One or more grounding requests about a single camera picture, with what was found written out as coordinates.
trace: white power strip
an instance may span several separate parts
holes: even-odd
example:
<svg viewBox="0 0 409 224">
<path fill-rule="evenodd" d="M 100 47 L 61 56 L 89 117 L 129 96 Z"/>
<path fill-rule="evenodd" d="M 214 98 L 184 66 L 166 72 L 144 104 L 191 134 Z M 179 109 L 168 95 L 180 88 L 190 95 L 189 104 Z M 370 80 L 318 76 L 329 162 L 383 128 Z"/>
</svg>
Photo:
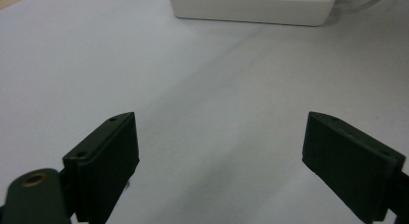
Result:
<svg viewBox="0 0 409 224">
<path fill-rule="evenodd" d="M 292 25 L 321 25 L 335 0 L 171 0 L 175 16 Z"/>
</svg>

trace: white table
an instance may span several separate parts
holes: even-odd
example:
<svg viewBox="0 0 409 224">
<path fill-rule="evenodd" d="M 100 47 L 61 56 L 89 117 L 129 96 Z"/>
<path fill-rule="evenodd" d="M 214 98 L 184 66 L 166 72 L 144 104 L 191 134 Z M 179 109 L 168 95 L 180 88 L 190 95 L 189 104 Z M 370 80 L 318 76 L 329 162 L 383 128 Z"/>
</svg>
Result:
<svg viewBox="0 0 409 224">
<path fill-rule="evenodd" d="M 320 27 L 182 20 L 169 0 L 8 7 L 0 200 L 135 111 L 141 163 L 109 223 L 361 223 L 302 163 L 307 116 L 409 155 L 407 1 L 343 1 Z"/>
</svg>

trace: power strip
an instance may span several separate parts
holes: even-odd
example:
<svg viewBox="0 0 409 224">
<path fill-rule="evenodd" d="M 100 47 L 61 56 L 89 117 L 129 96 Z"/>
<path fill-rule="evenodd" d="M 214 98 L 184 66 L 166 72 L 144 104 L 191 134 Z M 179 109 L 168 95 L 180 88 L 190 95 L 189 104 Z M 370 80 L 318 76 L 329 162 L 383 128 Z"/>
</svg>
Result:
<svg viewBox="0 0 409 224">
<path fill-rule="evenodd" d="M 171 0 L 179 18 L 321 25 L 335 0 Z"/>
</svg>

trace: power strip switch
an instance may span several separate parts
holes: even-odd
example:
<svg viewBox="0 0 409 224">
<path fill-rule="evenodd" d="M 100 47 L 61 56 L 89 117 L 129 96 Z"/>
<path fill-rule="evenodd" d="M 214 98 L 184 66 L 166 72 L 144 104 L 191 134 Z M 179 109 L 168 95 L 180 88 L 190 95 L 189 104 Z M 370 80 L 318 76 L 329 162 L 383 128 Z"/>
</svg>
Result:
<svg viewBox="0 0 409 224">
<path fill-rule="evenodd" d="M 171 0 L 179 18 L 318 26 L 336 0 Z"/>
</svg>

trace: gray tabletop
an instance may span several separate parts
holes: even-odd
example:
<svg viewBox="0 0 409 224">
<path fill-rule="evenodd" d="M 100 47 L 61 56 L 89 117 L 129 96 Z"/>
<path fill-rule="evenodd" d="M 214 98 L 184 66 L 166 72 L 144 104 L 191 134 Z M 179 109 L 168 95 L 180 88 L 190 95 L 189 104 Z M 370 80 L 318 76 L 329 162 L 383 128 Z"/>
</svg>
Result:
<svg viewBox="0 0 409 224">
<path fill-rule="evenodd" d="M 407 1 L 342 1 L 320 27 L 177 19 L 169 0 L 10 6 L 0 200 L 135 111 L 141 163 L 109 223 L 361 223 L 302 163 L 307 116 L 409 155 Z"/>
</svg>

